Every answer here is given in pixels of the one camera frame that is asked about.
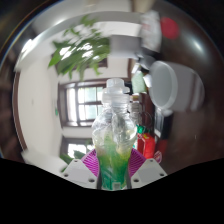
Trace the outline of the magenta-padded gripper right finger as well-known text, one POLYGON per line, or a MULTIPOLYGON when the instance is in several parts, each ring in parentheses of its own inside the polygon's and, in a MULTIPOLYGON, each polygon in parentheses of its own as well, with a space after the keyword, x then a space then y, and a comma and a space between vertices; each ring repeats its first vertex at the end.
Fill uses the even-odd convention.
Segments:
POLYGON ((166 176, 167 173, 155 159, 146 159, 136 149, 131 151, 128 162, 128 189, 144 187, 166 176))

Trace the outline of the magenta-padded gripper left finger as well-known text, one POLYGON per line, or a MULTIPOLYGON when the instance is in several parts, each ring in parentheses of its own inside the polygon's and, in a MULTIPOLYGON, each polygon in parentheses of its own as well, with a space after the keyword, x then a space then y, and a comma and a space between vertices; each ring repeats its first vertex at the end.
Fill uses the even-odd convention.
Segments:
POLYGON ((95 150, 81 159, 73 159, 62 173, 64 179, 89 189, 98 189, 99 176, 100 167, 95 150))

